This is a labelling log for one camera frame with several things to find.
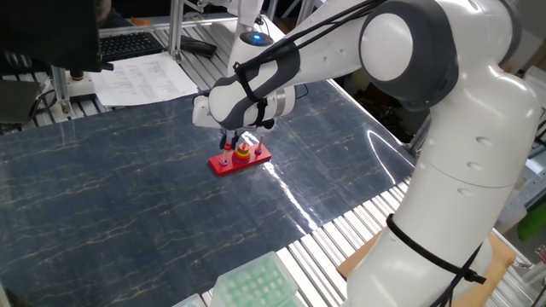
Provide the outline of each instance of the cardboard box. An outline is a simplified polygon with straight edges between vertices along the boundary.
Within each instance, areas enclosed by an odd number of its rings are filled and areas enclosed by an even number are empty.
[[[340,264],[338,272],[340,272],[343,278],[347,279],[352,270],[366,257],[369,250],[377,241],[377,238],[379,238],[379,235],[377,234],[372,240],[353,253],[344,263]],[[476,286],[455,301],[452,307],[483,307],[504,274],[506,274],[510,265],[515,261],[515,252],[510,247],[493,234],[489,235],[489,240],[493,248],[493,260],[489,269],[484,274],[487,281],[483,285],[476,284]]]
[[[297,21],[297,18],[284,18],[279,20],[279,24],[277,26],[284,34],[288,34],[296,27]]]

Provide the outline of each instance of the plastic container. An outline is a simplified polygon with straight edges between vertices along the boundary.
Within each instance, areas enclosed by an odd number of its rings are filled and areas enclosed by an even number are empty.
[[[523,275],[523,281],[529,285],[540,283],[546,277],[546,264],[535,264],[527,274]]]
[[[172,307],[206,307],[199,294],[194,294]]]
[[[305,307],[305,305],[294,295],[279,307]]]
[[[275,252],[218,277],[211,307],[278,307],[289,304],[298,285]]]

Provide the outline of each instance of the paper document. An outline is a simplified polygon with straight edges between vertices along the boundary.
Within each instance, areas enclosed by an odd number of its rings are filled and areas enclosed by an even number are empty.
[[[137,106],[197,93],[197,85],[166,52],[113,65],[113,72],[90,74],[104,106]]]

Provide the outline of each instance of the colored ring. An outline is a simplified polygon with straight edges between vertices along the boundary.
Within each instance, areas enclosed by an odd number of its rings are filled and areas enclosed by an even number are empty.
[[[237,159],[236,155],[233,155],[231,159],[233,160],[234,163],[240,163],[240,164],[246,164],[248,163],[248,161],[250,161],[250,159],[247,159],[247,160]]]
[[[247,146],[247,149],[246,150],[243,150],[242,147],[243,146]],[[248,153],[250,152],[250,146],[248,146],[247,144],[245,143],[242,143],[241,145],[239,145],[239,147],[237,148],[237,150],[240,152],[240,153]]]
[[[242,160],[250,159],[250,152],[240,153],[239,151],[235,151],[235,156],[237,157],[237,159],[242,159]]]

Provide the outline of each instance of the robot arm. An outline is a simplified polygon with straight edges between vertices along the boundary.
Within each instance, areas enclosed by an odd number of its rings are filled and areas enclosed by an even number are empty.
[[[362,67],[403,106],[432,115],[412,183],[390,221],[458,268],[484,243],[471,266],[483,274],[491,261],[486,238],[540,115],[534,93],[499,67],[519,43],[516,15],[506,0],[329,0],[277,43],[241,34],[234,57],[242,64],[196,98],[194,123],[256,127],[291,111],[280,89]],[[349,276],[344,306],[437,306],[446,289],[456,298],[473,286],[463,281],[454,290],[453,280],[387,227]]]
[[[205,6],[209,4],[223,6],[228,13],[239,17],[235,31],[235,36],[238,37],[241,33],[252,30],[264,0],[199,0],[196,8],[203,13]]]

